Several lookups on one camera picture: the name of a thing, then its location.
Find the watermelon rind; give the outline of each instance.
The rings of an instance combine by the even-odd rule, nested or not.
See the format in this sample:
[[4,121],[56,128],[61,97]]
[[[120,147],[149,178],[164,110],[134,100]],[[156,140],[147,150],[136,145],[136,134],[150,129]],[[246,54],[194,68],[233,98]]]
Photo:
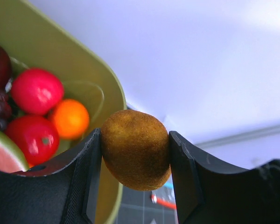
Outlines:
[[19,165],[20,170],[27,171],[29,164],[20,148],[3,132],[0,131],[0,147],[5,149]]

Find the pink fruit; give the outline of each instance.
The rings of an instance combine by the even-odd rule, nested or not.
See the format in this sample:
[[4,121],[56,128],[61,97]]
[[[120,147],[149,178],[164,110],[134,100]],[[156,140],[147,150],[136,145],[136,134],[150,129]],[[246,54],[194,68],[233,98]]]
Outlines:
[[21,73],[10,90],[20,109],[26,113],[45,115],[64,95],[61,81],[50,72],[33,68]]

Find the white backdrop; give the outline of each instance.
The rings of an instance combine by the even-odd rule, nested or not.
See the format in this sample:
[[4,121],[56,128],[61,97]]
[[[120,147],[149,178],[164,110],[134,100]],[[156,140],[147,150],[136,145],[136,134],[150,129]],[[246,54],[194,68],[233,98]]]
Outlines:
[[192,142],[280,123],[280,0],[30,0]]

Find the tomato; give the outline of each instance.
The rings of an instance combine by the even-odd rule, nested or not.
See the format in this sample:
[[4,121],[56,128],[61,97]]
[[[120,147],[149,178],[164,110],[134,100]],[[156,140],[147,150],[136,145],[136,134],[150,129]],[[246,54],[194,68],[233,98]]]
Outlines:
[[10,94],[24,112],[45,115],[62,100],[64,88],[52,73],[32,68],[25,70],[13,81]]
[[10,122],[5,134],[22,150],[28,163],[39,165],[57,151],[60,137],[53,124],[39,115],[25,115]]

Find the green container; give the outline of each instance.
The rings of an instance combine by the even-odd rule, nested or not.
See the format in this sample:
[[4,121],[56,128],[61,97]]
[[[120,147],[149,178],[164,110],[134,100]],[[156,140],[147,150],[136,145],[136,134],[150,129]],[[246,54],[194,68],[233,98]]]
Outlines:
[[[16,59],[15,69],[24,63],[59,77],[65,96],[87,107],[91,115],[88,133],[114,112],[126,109],[122,87],[112,70],[26,0],[0,0],[0,45]],[[60,150],[73,144],[63,142]],[[102,162],[96,224],[113,223],[121,196],[122,185]]]

